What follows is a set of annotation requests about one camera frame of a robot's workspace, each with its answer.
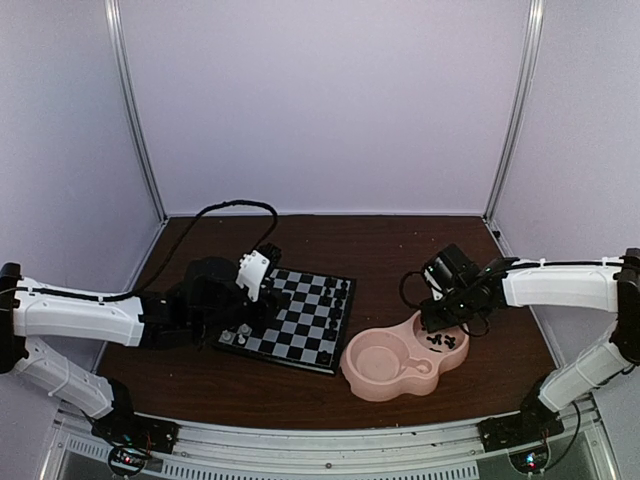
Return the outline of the black king chess piece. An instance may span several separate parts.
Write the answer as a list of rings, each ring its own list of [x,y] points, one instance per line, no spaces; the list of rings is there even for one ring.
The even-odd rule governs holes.
[[[330,318],[330,322],[329,322],[329,327],[331,329],[336,329],[339,321],[340,321],[341,316],[340,315],[334,315]]]

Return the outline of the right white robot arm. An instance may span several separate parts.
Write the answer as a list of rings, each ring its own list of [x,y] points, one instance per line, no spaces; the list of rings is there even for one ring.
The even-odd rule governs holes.
[[[480,268],[455,244],[428,260],[420,275],[432,296],[417,308],[430,333],[461,326],[497,309],[560,306],[615,315],[613,324],[571,363],[534,387],[513,419],[519,440],[535,440],[582,395],[639,364],[639,251],[586,261],[498,258]]]

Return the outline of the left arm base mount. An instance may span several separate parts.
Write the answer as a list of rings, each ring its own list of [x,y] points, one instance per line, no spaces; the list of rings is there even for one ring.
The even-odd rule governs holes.
[[[90,418],[90,424],[91,433],[108,444],[144,454],[171,454],[179,432],[175,422],[138,415],[115,420]]]

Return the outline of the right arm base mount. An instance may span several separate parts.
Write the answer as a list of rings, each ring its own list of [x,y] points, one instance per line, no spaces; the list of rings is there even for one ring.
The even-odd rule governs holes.
[[[485,452],[541,443],[565,431],[559,419],[538,421],[522,413],[487,418],[477,424],[477,429]]]

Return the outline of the black and white chessboard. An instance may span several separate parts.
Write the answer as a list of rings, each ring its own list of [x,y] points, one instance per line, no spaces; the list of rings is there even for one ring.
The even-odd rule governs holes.
[[[326,280],[332,277],[336,285],[330,296],[323,294]],[[334,376],[344,349],[344,339],[356,293],[356,281],[348,277],[276,269],[271,273],[273,287],[288,299],[288,306],[278,312],[271,324],[261,333],[252,330],[242,334],[240,327],[227,330],[234,334],[231,344],[223,343],[221,335],[213,346],[229,353]],[[341,280],[349,281],[347,296],[343,299],[342,317],[336,329],[329,327],[333,316],[336,293]],[[323,304],[324,297],[331,297],[330,306]],[[244,346],[237,337],[247,337]],[[319,353],[331,355],[331,363],[318,362]]]

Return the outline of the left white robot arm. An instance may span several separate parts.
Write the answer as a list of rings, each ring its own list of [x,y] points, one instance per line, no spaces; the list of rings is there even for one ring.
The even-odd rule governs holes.
[[[107,294],[57,289],[1,268],[1,370],[26,375],[48,395],[79,408],[123,444],[144,433],[126,386],[89,373],[43,342],[45,336],[102,340],[126,347],[201,346],[233,327],[264,329],[288,303],[274,288],[273,263],[253,251],[238,264],[191,262],[164,292]]]

